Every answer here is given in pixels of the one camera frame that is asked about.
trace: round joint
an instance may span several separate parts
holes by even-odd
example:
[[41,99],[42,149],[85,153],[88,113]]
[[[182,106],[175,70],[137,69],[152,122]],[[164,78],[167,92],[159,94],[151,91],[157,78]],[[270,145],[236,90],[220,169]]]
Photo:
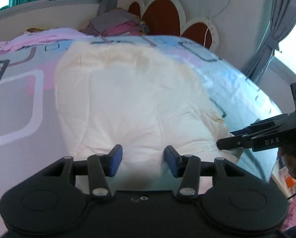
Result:
[[95,196],[106,196],[108,194],[108,190],[105,188],[96,188],[92,191]]
[[193,196],[195,194],[195,190],[192,188],[182,188],[179,193],[183,196]]

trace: headboard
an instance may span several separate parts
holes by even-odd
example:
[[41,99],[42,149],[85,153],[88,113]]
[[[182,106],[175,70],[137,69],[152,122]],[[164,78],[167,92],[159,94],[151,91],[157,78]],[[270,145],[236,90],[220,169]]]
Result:
[[[151,0],[147,5],[139,0],[133,2],[128,11],[147,23],[149,35],[182,36],[204,44],[209,20],[197,17],[187,22],[184,9],[178,0]],[[215,52],[218,43],[218,33],[211,22],[206,34],[205,47]]]

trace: patterned bed sheet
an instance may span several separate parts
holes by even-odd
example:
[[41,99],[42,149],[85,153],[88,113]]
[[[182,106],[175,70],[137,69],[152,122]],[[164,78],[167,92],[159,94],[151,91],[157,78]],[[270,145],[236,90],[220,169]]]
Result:
[[[54,98],[54,72],[73,40],[24,47],[0,56],[0,198],[11,187],[66,155]],[[141,43],[189,64],[230,131],[281,113],[269,97],[240,71],[199,44],[174,36],[93,38],[95,46]],[[245,149],[238,165],[268,180],[277,150]],[[0,218],[0,235],[5,227]]]

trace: window frame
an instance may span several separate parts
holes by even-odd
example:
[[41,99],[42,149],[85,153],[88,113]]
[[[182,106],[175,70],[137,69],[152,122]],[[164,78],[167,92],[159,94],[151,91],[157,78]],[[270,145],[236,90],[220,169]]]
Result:
[[100,3],[101,0],[38,0],[12,6],[0,11],[0,20],[31,10],[59,6],[64,4],[93,4]]
[[279,75],[289,85],[296,82],[296,74],[277,57],[270,61],[268,69]]

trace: hand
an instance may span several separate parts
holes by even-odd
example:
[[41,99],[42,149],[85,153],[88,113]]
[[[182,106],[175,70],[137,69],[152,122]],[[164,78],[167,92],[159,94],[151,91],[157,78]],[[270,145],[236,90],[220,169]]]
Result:
[[289,174],[294,179],[296,179],[296,156],[294,154],[288,153],[286,147],[280,147],[278,149],[278,157],[282,157],[284,159],[284,162],[288,168]]

